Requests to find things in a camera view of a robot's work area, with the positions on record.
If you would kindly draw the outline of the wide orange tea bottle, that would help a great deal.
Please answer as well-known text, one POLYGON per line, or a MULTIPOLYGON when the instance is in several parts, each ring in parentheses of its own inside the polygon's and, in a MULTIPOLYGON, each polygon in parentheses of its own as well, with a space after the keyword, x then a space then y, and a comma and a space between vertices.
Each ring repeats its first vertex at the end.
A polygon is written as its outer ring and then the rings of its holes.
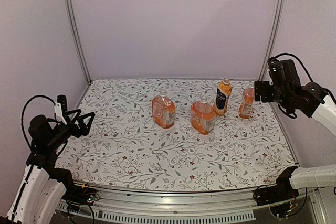
POLYGON ((239 107, 239 117, 242 119, 249 119, 253 111, 254 102, 254 82, 249 84, 249 87, 243 91, 243 101, 239 107))

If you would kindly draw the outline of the black-label orange drink bottle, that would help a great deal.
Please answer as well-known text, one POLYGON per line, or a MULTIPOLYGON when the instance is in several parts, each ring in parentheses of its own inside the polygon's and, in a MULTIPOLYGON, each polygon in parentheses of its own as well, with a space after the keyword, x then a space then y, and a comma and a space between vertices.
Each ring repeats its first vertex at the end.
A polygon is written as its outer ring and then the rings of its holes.
POLYGON ((217 116, 222 116, 227 111, 228 99, 232 93, 232 85, 229 78, 224 78, 217 87, 214 102, 214 111, 217 116))

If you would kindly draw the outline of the orange grey-label tea bottle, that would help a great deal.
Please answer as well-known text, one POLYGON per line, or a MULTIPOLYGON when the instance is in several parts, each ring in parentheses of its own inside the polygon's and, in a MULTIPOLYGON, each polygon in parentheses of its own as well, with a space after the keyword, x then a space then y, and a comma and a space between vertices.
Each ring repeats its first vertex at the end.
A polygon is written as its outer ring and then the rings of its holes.
POLYGON ((203 135, 209 134, 215 125, 216 113, 208 102, 208 97, 201 95, 199 100, 191 105, 191 124, 203 135))

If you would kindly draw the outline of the slim red-label tea bottle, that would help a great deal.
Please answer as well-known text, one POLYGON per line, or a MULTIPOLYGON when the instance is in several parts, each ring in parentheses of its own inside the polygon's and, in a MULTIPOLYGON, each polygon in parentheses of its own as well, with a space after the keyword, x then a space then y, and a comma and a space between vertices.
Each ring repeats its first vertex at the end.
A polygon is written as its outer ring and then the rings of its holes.
POLYGON ((174 125, 175 105, 165 89, 160 89, 159 94, 152 100, 152 115, 154 122, 164 129, 174 125))

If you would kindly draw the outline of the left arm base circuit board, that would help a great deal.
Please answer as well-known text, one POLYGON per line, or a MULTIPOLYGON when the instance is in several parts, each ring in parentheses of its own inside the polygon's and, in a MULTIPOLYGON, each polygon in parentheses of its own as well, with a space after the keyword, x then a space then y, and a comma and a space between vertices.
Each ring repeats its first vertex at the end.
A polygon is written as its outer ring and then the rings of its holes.
POLYGON ((82 185, 75 184, 73 189, 66 192, 63 199, 73 202, 74 204, 88 204, 92 206, 93 203, 99 199, 99 195, 97 190, 91 187, 89 183, 82 185))

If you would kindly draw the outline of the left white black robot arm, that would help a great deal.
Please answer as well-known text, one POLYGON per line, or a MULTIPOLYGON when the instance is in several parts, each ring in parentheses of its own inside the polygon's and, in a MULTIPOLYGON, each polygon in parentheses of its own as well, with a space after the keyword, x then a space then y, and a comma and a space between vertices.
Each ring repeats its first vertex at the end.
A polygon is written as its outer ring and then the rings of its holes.
POLYGON ((1 217, 1 223, 50 223, 61 199, 68 204, 68 210, 82 205, 91 208, 98 199, 97 191, 88 184, 75 185, 70 170, 55 167, 70 137, 88 135, 95 113, 82 115, 77 109, 64 115, 64 122, 42 114, 30 121, 31 153, 13 204, 1 217))

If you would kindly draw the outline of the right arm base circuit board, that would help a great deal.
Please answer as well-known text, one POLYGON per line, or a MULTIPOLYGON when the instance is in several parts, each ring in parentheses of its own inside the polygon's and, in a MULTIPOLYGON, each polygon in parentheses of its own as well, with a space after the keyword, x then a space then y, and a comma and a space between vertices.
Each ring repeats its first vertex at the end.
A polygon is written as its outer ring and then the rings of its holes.
POLYGON ((284 204, 269 207, 269 212, 274 218, 281 220, 296 215, 300 211, 299 208, 299 200, 294 197, 284 204))

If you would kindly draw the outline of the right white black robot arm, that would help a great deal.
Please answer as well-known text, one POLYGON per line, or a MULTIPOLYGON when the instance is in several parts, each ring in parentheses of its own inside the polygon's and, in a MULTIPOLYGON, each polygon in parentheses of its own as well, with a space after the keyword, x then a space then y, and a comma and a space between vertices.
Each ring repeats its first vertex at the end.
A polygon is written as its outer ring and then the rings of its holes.
MULTIPOLYGON (((311 81, 301 85, 293 60, 272 60, 269 62, 271 81, 254 83, 255 101, 278 104, 280 110, 296 119, 296 110, 312 118, 335 134, 335 101, 326 88, 311 81)), ((316 167, 287 167, 270 187, 254 191, 257 205, 272 204, 289 200, 299 195, 302 188, 335 187, 335 165, 316 167)))

